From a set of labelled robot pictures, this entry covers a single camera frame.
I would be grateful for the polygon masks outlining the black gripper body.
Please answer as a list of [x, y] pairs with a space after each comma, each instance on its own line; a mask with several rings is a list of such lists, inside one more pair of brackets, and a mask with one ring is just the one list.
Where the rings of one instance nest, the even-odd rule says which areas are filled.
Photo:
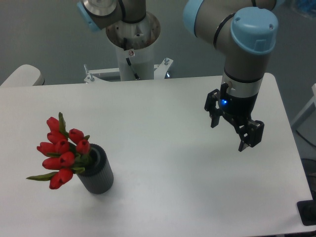
[[258, 93], [247, 98], [239, 98], [228, 93], [228, 83], [220, 87], [219, 108], [224, 112], [223, 117], [237, 127], [248, 124]]

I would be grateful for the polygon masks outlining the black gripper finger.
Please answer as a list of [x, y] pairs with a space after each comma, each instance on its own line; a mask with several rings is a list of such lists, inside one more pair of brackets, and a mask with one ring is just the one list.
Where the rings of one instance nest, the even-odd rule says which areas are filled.
[[216, 108], [216, 103], [219, 102], [219, 90], [215, 89], [208, 93], [204, 109], [209, 112], [211, 118], [211, 128], [216, 127], [219, 124], [220, 116], [223, 114], [220, 108]]
[[262, 140], [265, 124], [260, 120], [238, 119], [235, 121], [234, 128], [240, 137], [238, 151], [242, 152], [247, 147], [254, 147]]

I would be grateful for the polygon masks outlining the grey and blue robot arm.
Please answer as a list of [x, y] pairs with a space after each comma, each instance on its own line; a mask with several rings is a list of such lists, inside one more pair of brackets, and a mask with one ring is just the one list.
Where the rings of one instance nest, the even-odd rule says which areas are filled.
[[[239, 151], [261, 142], [264, 123], [251, 118], [273, 51], [279, 0], [190, 0], [183, 23], [195, 37], [225, 55], [221, 86], [208, 93], [211, 127], [224, 118], [240, 137]], [[115, 46], [121, 80], [154, 79], [153, 45], [158, 19], [144, 0], [81, 0], [78, 10], [92, 31], [105, 30]]]

